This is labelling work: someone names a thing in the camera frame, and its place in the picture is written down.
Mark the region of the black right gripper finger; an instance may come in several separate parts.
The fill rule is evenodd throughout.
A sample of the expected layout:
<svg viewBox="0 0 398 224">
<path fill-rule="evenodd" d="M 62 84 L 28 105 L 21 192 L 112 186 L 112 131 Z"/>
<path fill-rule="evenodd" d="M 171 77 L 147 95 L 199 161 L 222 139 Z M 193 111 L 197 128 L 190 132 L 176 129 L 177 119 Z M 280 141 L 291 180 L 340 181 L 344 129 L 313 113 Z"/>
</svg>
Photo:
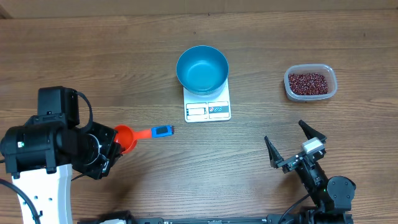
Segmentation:
<svg viewBox="0 0 398 224">
<path fill-rule="evenodd" d="M 283 157 L 279 154 L 278 150 L 275 146 L 270 142 L 267 136 L 264 137 L 264 141 L 267 146 L 267 150 L 269 153 L 270 164 L 273 168 L 279 168 L 279 164 L 284 161 Z"/>
<path fill-rule="evenodd" d="M 308 140 L 310 140 L 312 138 L 318 138 L 322 143 L 326 143 L 326 136 L 324 134 L 318 132 L 317 130 L 311 128 L 302 119 L 298 122 L 298 125 L 302 128 L 302 130 Z"/>
</svg>

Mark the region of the red scoop blue handle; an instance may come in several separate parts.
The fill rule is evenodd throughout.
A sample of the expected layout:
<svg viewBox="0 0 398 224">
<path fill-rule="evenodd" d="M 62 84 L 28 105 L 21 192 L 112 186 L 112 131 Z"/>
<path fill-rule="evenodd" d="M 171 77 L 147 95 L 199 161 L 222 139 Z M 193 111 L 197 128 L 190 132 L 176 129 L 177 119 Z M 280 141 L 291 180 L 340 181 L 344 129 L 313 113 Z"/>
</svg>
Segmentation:
<svg viewBox="0 0 398 224">
<path fill-rule="evenodd" d="M 114 141 L 121 145 L 122 154 L 130 153 L 141 139 L 163 138 L 174 134 L 174 126 L 158 126 L 150 129 L 135 131 L 129 126 L 118 125 L 114 128 L 117 131 Z"/>
</svg>

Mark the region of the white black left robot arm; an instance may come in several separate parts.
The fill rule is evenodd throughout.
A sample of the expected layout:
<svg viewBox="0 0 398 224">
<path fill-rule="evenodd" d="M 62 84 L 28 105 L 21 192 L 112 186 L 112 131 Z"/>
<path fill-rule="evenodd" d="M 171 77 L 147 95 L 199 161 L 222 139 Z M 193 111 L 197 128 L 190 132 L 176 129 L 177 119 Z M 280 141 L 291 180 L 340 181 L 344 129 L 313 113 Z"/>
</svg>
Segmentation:
<svg viewBox="0 0 398 224">
<path fill-rule="evenodd" d="M 63 86 L 39 89 L 37 114 L 1 139 L 12 177 L 1 183 L 17 194 L 24 223 L 72 223 L 72 173 L 102 179 L 121 156 L 115 129 L 92 116 L 79 126 L 78 100 L 84 97 Z"/>
</svg>

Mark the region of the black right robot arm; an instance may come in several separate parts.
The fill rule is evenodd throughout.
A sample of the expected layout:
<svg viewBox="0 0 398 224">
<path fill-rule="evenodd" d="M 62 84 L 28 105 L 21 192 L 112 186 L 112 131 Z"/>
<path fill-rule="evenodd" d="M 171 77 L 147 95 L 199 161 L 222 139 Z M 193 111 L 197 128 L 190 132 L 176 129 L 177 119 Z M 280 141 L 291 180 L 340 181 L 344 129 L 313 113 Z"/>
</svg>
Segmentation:
<svg viewBox="0 0 398 224">
<path fill-rule="evenodd" d="M 284 159 L 266 136 L 264 141 L 269 153 L 271 167 L 281 168 L 286 174 L 296 171 L 307 194 L 291 205 L 283 214 L 270 214 L 265 223 L 353 223 L 352 200 L 356 184 L 347 177 L 328 178 L 318 161 L 326 154 L 324 143 L 327 137 L 300 120 L 298 125 L 306 135 L 301 151 Z"/>
</svg>

